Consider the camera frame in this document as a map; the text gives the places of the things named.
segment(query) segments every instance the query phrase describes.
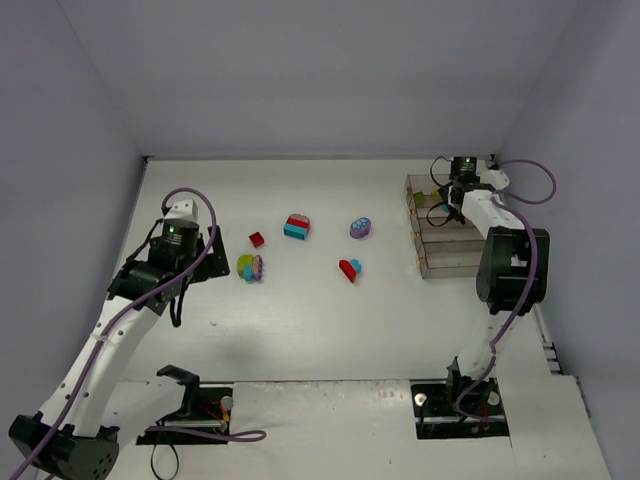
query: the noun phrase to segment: white wall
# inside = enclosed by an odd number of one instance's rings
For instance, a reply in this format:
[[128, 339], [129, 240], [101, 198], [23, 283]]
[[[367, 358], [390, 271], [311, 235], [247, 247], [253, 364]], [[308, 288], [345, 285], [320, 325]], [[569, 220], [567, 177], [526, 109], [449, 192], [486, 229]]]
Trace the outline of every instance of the white wall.
[[61, 0], [145, 154], [493, 152], [575, 0]]
[[[640, 2], [579, 2], [501, 152], [558, 177], [552, 203], [523, 210], [551, 233], [543, 308], [616, 479], [640, 477], [639, 50]], [[543, 175], [511, 171], [522, 193], [548, 188]]]
[[0, 2], [0, 478], [99, 314], [142, 164], [56, 2]]

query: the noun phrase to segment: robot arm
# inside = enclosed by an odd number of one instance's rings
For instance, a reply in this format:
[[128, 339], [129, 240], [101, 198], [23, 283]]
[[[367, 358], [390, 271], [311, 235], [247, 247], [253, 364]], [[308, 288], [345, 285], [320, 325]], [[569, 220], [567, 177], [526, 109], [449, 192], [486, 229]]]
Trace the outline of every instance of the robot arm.
[[[452, 159], [451, 182], [445, 197], [452, 218], [461, 222], [468, 219], [485, 238], [476, 276], [476, 293], [487, 304], [488, 312], [450, 367], [450, 377], [453, 374], [459, 385], [465, 383], [459, 381], [461, 378], [478, 378], [487, 371], [492, 360], [497, 362], [513, 327], [509, 327], [501, 341], [494, 345], [494, 352], [490, 343], [513, 313], [524, 290], [531, 262], [531, 245], [525, 226], [514, 214], [500, 208], [503, 203], [497, 191], [509, 185], [509, 178], [496, 167], [477, 175], [476, 163], [477, 159], [473, 157]], [[549, 234], [542, 229], [533, 229], [533, 234], [538, 252], [536, 275], [522, 308], [516, 312], [519, 316], [528, 313], [534, 303], [541, 302], [546, 293]], [[492, 370], [487, 377], [494, 375]], [[461, 387], [454, 386], [453, 389], [459, 392]]]
[[[171, 365], [153, 381], [116, 389], [133, 352], [167, 307], [174, 326], [179, 325], [175, 301], [182, 300], [189, 284], [229, 274], [220, 229], [209, 232], [205, 246], [193, 200], [176, 202], [163, 212], [163, 220], [156, 222], [163, 224], [162, 235], [152, 239], [152, 229], [127, 258], [109, 286], [100, 319], [59, 388], [36, 415], [19, 415], [9, 430], [33, 466], [58, 478], [106, 478], [120, 448], [170, 413], [188, 415], [199, 400], [199, 378]], [[147, 261], [135, 260], [147, 244]], [[209, 248], [214, 253], [205, 253]]]

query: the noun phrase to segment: clear plastic bin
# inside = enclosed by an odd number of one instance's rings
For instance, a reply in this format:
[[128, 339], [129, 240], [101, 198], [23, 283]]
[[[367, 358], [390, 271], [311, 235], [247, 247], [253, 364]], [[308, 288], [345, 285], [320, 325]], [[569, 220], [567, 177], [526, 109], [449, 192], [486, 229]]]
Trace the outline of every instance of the clear plastic bin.
[[[449, 181], [448, 175], [434, 175], [441, 184]], [[427, 212], [439, 200], [431, 194], [438, 186], [429, 175], [409, 175], [405, 184], [408, 213], [411, 220], [411, 236], [416, 248], [418, 268], [422, 278], [475, 277], [480, 265], [484, 239], [475, 226], [451, 221], [442, 227], [427, 222]], [[416, 205], [415, 195], [422, 192], [422, 203]], [[436, 225], [446, 218], [442, 208], [436, 208], [429, 218]]]

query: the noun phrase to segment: red block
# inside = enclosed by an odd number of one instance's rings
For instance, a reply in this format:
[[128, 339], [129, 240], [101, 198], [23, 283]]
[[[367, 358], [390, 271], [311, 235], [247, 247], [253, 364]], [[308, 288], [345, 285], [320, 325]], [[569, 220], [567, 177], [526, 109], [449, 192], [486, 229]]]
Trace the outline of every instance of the red block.
[[347, 278], [351, 281], [351, 283], [354, 283], [356, 281], [356, 269], [353, 268], [353, 265], [351, 265], [351, 263], [347, 260], [340, 260], [340, 263], [338, 264], [340, 266], [340, 270], [342, 270], [342, 272], [347, 276]]
[[309, 230], [309, 224], [307, 222], [303, 222], [302, 220], [298, 220], [296, 218], [287, 218], [287, 223], [289, 225], [293, 225], [294, 227], [304, 228], [305, 230]]
[[253, 243], [255, 248], [258, 248], [260, 245], [264, 245], [264, 238], [262, 238], [260, 232], [249, 235], [249, 240], [251, 240], [251, 243]]

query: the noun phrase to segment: white table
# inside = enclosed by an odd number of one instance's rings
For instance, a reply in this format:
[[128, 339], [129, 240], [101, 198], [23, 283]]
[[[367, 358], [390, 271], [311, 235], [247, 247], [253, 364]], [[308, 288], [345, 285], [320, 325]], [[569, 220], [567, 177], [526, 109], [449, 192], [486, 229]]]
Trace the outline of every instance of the white table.
[[[263, 428], [265, 441], [178, 447], [179, 478], [609, 478], [575, 381], [549, 373], [532, 315], [517, 323], [498, 367], [511, 437], [416, 440], [407, 379], [444, 377], [486, 315], [472, 279], [424, 281], [416, 268], [403, 184], [428, 166], [150, 163], [124, 252], [144, 238], [168, 191], [191, 186], [216, 207], [232, 274], [191, 287], [183, 326], [163, 317], [125, 377], [147, 378], [173, 363], [208, 381], [284, 381], [234, 389], [232, 431]], [[310, 217], [307, 241], [283, 236], [291, 213]], [[360, 216], [373, 230], [355, 241], [349, 224]], [[201, 225], [207, 221], [201, 209]], [[266, 238], [265, 276], [248, 285], [235, 262], [253, 251], [247, 236], [256, 230]], [[363, 265], [356, 285], [338, 269], [353, 257]], [[110, 478], [152, 479], [150, 451], [127, 447]], [[171, 473], [168, 449], [158, 464]]]
[[[148, 378], [166, 363], [224, 382], [446, 376], [487, 308], [477, 300], [474, 279], [420, 278], [403, 190], [406, 175], [424, 173], [429, 164], [152, 161], [124, 252], [141, 243], [167, 192], [191, 186], [216, 208], [232, 273], [190, 287], [183, 326], [173, 328], [166, 314], [126, 377]], [[284, 236], [292, 213], [311, 219], [306, 241]], [[349, 225], [361, 216], [371, 218], [373, 228], [356, 241]], [[204, 206], [199, 222], [209, 222]], [[235, 264], [241, 254], [255, 252], [248, 239], [255, 231], [266, 239], [256, 252], [265, 274], [249, 285]], [[355, 285], [338, 268], [340, 259], [351, 258], [363, 266]], [[512, 358], [500, 368], [543, 374], [534, 322], [520, 323], [528, 333], [514, 334], [505, 354]]]

